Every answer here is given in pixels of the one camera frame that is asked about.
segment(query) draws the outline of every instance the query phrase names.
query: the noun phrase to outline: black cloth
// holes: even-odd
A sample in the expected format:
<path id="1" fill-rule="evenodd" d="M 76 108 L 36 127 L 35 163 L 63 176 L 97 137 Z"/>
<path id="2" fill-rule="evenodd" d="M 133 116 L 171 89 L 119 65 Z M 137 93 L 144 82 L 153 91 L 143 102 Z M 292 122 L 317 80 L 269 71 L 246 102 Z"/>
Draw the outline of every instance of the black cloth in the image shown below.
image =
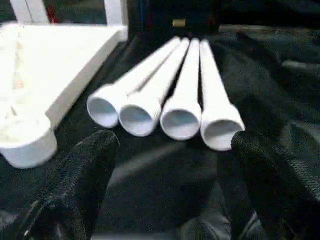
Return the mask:
<path id="1" fill-rule="evenodd" d="M 250 131 L 238 132 L 232 147 L 270 239 L 319 239 L 319 156 L 294 154 Z"/>
<path id="2" fill-rule="evenodd" d="M 108 130 L 75 145 L 31 197 L 31 206 L 0 230 L 1 239 L 90 239 L 118 149 Z"/>
<path id="3" fill-rule="evenodd" d="M 0 216 L 15 216 L 29 207 L 33 193 L 53 174 L 72 146 L 101 129 L 87 114 L 88 95 L 112 83 L 170 37 L 162 32 L 137 34 L 112 53 L 55 131 L 59 151 L 50 161 L 27 170 L 0 161 L 0 192 L 4 193 L 0 195 L 0 207 L 5 212 Z M 269 31 L 205 37 L 246 128 L 300 154 L 317 156 L 318 34 Z M 95 235 L 175 230 L 206 209 L 215 181 L 225 198 L 232 236 L 242 233 L 254 209 L 242 177 L 241 161 L 233 151 L 212 151 L 199 135 L 185 142 L 173 141 L 159 128 L 143 138 L 133 137 L 119 126 L 112 131 L 119 139 L 120 150 Z"/>
<path id="4" fill-rule="evenodd" d="M 221 187 L 216 182 L 203 212 L 186 222 L 179 230 L 181 240 L 230 240 L 231 220 Z"/>

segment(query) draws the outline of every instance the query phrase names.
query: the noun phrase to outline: white plastic base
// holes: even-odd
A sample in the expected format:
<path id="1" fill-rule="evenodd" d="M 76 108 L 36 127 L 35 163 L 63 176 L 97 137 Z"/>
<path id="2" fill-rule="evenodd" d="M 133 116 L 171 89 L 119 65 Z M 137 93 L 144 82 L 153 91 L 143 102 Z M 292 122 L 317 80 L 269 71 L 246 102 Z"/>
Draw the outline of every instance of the white plastic base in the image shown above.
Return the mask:
<path id="1" fill-rule="evenodd" d="M 205 109 L 202 114 L 200 132 L 204 143 L 210 149 L 230 150 L 233 136 L 244 130 L 241 116 L 232 104 Z"/>
<path id="2" fill-rule="evenodd" d="M 160 125 L 165 134 L 174 140 L 191 139 L 199 131 L 201 108 L 197 102 L 168 99 L 163 107 Z"/>
<path id="3" fill-rule="evenodd" d="M 127 104 L 120 110 L 119 121 L 128 133 L 145 137 L 156 128 L 160 113 L 158 100 L 137 93 L 129 97 Z"/>
<path id="4" fill-rule="evenodd" d="M 46 116 L 14 117 L 1 127 L 0 153 L 19 169 L 34 168 L 50 159 L 57 150 L 57 140 Z"/>
<path id="5" fill-rule="evenodd" d="M 10 28 L 15 26 L 20 32 L 12 41 L 20 47 L 14 69 L 25 88 L 20 106 L 24 113 L 46 114 L 53 129 L 128 31 L 125 26 L 66 24 Z"/>

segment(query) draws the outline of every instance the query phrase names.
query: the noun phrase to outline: black mesh fabric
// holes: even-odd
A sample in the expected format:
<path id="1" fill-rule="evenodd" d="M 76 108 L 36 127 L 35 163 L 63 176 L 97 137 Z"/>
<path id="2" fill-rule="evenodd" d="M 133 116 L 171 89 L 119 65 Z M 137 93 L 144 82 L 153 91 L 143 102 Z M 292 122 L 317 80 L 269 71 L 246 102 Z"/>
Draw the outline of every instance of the black mesh fabric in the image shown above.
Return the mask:
<path id="1" fill-rule="evenodd" d="M 232 148 L 270 239 L 319 239 L 320 178 L 310 159 L 251 131 L 237 133 Z"/>
<path id="2" fill-rule="evenodd" d="M 32 205 L 0 232 L 2 239 L 90 239 L 118 148 L 108 130 L 75 145 L 32 197 Z"/>

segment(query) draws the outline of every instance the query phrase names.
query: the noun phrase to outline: white plastic part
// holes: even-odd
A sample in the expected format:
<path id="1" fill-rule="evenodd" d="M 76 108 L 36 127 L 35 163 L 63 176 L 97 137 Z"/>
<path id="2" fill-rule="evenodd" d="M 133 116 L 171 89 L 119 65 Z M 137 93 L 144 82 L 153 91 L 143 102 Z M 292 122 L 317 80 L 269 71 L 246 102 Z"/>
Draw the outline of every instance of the white plastic part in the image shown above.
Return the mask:
<path id="1" fill-rule="evenodd" d="M 104 85 L 90 95 L 86 107 L 92 120 L 105 128 L 115 127 L 119 122 L 119 111 L 127 102 L 128 95 L 137 91 L 154 74 L 180 42 L 178 37 L 174 37 L 114 84 Z"/>
<path id="2" fill-rule="evenodd" d="M 50 120 L 45 116 L 11 117 L 0 126 L 0 153 L 15 168 L 41 165 L 57 150 Z"/>
<path id="3" fill-rule="evenodd" d="M 46 114 L 55 129 L 101 64 L 125 41 L 125 26 L 15 25 L 20 28 L 14 79 L 24 90 L 15 105 L 23 114 Z"/>
<path id="4" fill-rule="evenodd" d="M 184 38 L 144 88 L 133 94 L 121 108 L 119 120 L 123 128 L 137 137 L 150 135 L 160 118 L 161 105 L 175 79 L 189 46 Z"/>
<path id="5" fill-rule="evenodd" d="M 26 2 L 33 23 L 48 24 L 50 22 L 44 0 L 23 0 L 20 2 Z"/>
<path id="6" fill-rule="evenodd" d="M 127 0 L 104 0 L 104 7 L 108 26 L 129 24 Z"/>
<path id="7" fill-rule="evenodd" d="M 204 143 L 211 149 L 231 149 L 232 137 L 245 130 L 238 109 L 229 101 L 209 42 L 200 43 L 203 113 L 200 133 Z"/>
<path id="8" fill-rule="evenodd" d="M 21 23 L 31 23 L 32 16 L 25 0 L 10 0 L 16 20 Z"/>
<path id="9" fill-rule="evenodd" d="M 160 117 L 165 134 L 175 140 L 188 140 L 201 124 L 198 103 L 199 40 L 190 43 L 173 95 L 166 101 Z"/>
<path id="10" fill-rule="evenodd" d="M 16 24 L 0 28 L 0 102 L 8 101 L 15 75 L 19 30 Z"/>

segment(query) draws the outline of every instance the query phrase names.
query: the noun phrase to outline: white plastic frame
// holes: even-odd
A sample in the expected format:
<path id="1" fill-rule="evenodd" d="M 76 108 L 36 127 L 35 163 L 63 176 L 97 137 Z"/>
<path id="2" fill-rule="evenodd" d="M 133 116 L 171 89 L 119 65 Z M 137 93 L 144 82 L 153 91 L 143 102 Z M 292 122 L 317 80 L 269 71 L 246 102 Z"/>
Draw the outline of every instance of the white plastic frame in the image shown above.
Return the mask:
<path id="1" fill-rule="evenodd" d="M 127 0 L 103 0 L 106 22 L 108 26 L 127 26 Z M 46 7 L 43 0 L 10 0 L 18 22 L 22 23 L 49 23 Z"/>

